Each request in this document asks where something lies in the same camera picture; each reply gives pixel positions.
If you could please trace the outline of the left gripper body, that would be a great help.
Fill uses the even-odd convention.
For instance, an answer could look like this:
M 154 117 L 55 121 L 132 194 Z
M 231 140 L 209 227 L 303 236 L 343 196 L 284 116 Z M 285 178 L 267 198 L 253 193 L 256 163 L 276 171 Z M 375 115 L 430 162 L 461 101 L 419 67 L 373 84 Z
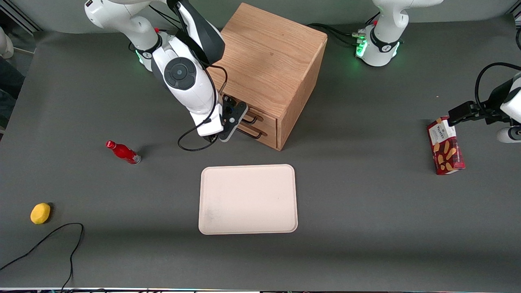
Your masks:
M 521 122 L 521 73 L 497 86 L 490 93 L 488 105 L 501 115 Z

